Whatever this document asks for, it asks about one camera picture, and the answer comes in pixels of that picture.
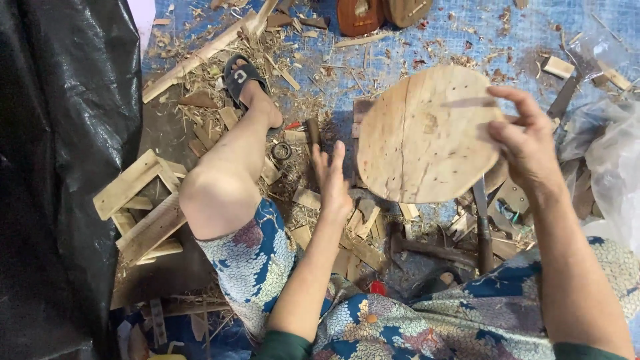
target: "ukulele body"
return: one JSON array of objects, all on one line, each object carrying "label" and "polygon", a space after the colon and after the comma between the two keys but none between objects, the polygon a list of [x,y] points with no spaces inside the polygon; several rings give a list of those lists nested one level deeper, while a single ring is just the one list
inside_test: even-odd
[{"label": "ukulele body", "polygon": [[390,21],[407,28],[420,20],[431,8],[433,0],[385,0]]},{"label": "ukulele body", "polygon": [[385,21],[382,0],[338,0],[338,27],[348,37],[357,37],[378,29]]}]

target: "red object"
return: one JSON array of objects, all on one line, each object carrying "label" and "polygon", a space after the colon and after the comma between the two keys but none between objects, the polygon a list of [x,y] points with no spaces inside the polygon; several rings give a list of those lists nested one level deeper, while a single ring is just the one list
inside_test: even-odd
[{"label": "red object", "polygon": [[289,125],[285,126],[285,127],[284,127],[284,129],[285,129],[285,130],[291,130],[291,129],[293,129],[294,127],[298,127],[298,126],[300,126],[300,125],[301,125],[301,124],[300,124],[300,121],[296,121],[296,122],[292,122],[291,124],[289,124]]},{"label": "red object", "polygon": [[384,282],[373,280],[371,286],[369,287],[369,292],[371,292],[372,294],[387,296],[387,287],[385,287]]}]

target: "green sleeve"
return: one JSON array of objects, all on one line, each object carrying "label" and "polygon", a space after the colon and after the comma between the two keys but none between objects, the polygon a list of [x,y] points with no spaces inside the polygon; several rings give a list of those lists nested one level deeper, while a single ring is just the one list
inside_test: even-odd
[{"label": "green sleeve", "polygon": [[557,360],[625,360],[624,357],[611,352],[574,343],[554,344],[554,354]]},{"label": "green sleeve", "polygon": [[312,344],[305,338],[288,332],[269,330],[253,360],[306,360]]}]

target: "metal blade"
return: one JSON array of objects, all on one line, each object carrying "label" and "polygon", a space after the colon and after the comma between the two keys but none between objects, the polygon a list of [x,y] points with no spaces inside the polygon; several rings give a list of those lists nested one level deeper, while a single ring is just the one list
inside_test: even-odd
[{"label": "metal blade", "polygon": [[486,195],[484,194],[484,175],[474,184],[474,198],[476,200],[476,207],[478,209],[478,215],[481,217],[487,216],[486,208]]}]

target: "black plastic sheet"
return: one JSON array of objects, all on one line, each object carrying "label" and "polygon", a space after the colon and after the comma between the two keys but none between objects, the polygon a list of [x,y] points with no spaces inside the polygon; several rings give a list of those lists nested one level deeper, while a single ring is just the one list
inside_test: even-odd
[{"label": "black plastic sheet", "polygon": [[0,358],[115,358],[112,222],[92,198],[137,156],[125,0],[0,0]]}]

